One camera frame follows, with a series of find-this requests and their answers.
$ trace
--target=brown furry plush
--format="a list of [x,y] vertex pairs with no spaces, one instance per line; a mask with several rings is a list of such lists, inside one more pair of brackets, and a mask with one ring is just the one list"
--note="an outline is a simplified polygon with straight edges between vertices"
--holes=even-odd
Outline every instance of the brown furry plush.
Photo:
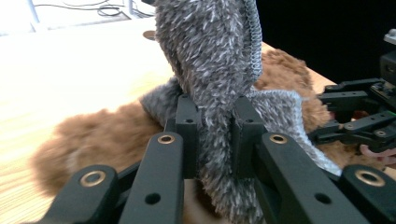
[[[295,90],[304,97],[303,120],[307,133],[331,118],[312,89],[312,80],[303,61],[277,49],[264,53],[262,64],[264,72],[254,84],[255,88]],[[88,165],[107,164],[119,172],[140,161],[150,137],[161,130],[162,127],[145,113],[139,103],[123,105],[114,113],[102,110],[66,119],[59,124],[53,138],[44,143],[32,158],[35,178],[44,191],[53,195],[73,173]],[[384,167],[380,161],[357,153],[356,146],[335,142],[318,148],[340,167],[351,163],[378,169]],[[189,195],[186,198],[186,222],[190,220],[189,223],[193,223],[192,219],[200,218],[198,223],[225,223],[205,209],[199,213],[200,217],[196,217],[199,203]],[[188,215],[189,211],[195,214],[195,218]]]

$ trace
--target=plush fabric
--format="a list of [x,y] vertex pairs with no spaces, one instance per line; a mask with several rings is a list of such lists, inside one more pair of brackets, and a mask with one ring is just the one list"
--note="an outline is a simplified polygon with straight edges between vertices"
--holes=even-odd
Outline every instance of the plush fabric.
[[[261,74],[258,57],[262,40],[254,1],[164,0],[156,4],[156,38],[180,88],[203,115],[199,176],[220,214],[232,223],[263,222],[252,180],[235,179],[231,171],[230,124],[233,102],[240,95],[249,98],[268,131],[290,135],[319,167],[340,173],[308,141],[301,112],[303,99],[297,92],[253,88]],[[142,97],[141,103],[163,123],[174,116],[178,94],[173,78]]]

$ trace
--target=brown fur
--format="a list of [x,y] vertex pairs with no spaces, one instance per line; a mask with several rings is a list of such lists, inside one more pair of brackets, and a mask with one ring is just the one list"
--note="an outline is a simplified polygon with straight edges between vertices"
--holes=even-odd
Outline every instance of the brown fur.
[[[282,50],[272,50],[262,55],[264,72],[254,86],[258,90],[295,90],[302,97],[304,129],[307,133],[325,124],[330,113],[312,89],[312,80],[303,61],[291,57]],[[56,194],[76,171],[92,164],[107,164],[118,172],[140,161],[152,135],[162,127],[143,110],[141,104],[121,106],[116,112],[106,110],[94,114],[77,115],[58,125],[53,138],[44,143],[32,158],[35,179],[48,194]],[[318,146],[340,167],[362,163],[382,169],[384,165],[373,158],[356,153],[356,146],[339,142]],[[198,189],[188,189],[194,193]],[[186,195],[186,211],[195,216],[198,201]],[[203,209],[199,214],[206,223],[225,223]],[[193,222],[185,213],[186,223]]]

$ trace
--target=gray plush toy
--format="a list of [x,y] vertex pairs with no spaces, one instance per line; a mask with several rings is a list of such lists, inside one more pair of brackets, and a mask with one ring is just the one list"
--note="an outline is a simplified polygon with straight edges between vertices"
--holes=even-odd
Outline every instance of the gray plush toy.
[[296,92],[252,87],[262,73],[254,0],[161,0],[156,5],[156,38],[175,77],[141,103],[161,125],[175,116],[181,93],[196,103],[202,114],[199,177],[217,212],[232,223],[264,222],[253,180],[235,179],[231,171],[231,117],[240,95],[250,100],[269,132],[293,137],[319,167],[340,174],[305,135],[303,99]]

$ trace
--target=wooden table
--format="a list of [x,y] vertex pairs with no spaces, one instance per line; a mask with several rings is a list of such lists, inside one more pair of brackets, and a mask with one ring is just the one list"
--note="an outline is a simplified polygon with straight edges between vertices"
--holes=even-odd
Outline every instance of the wooden table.
[[[0,38],[0,223],[39,220],[52,200],[29,158],[64,118],[113,110],[173,75],[154,19]],[[262,49],[271,47],[263,44]],[[311,71],[315,91],[332,82]]]

